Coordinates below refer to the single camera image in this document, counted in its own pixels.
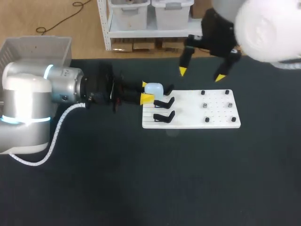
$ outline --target white storage bin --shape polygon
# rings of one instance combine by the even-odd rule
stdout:
[[[144,30],[151,0],[109,0],[121,30]]]
[[[151,0],[156,8],[158,30],[187,28],[190,6],[194,0]]]

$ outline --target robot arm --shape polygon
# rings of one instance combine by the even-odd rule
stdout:
[[[255,60],[301,69],[299,63],[279,63],[301,57],[301,27],[295,25],[301,21],[300,0],[213,0],[212,5],[202,20],[203,36],[190,35],[185,42],[182,76],[194,48],[204,48],[225,59],[214,76],[220,81],[241,56],[239,51],[236,56],[232,52],[236,45]]]
[[[7,78],[0,121],[0,154],[35,153],[49,142],[51,83],[32,74]]]

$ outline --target wooden floor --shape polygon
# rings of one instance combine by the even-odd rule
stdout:
[[[0,0],[0,43],[7,37],[38,35],[37,27],[47,29],[78,11],[75,0]],[[72,57],[88,58],[146,58],[178,57],[170,52],[114,53],[106,51],[96,0],[86,4],[76,16],[58,25],[47,35],[72,37]],[[208,54],[198,52],[196,56]]]

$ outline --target black table surface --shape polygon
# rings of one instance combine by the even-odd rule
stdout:
[[[92,74],[99,61],[71,66]],[[232,89],[241,128],[171,136],[143,129],[138,106],[74,110],[44,165],[0,156],[1,226],[301,225],[300,71],[244,57],[214,83],[217,58],[192,60],[184,78],[178,59],[105,61],[129,80]]]

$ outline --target white shelf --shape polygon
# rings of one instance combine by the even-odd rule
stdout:
[[[158,30],[155,10],[148,8],[147,29],[123,31],[118,27],[118,23],[111,11],[109,17],[110,38],[170,38],[170,37],[188,37],[189,34],[202,35],[201,19],[192,19],[189,17],[188,26],[184,30]]]

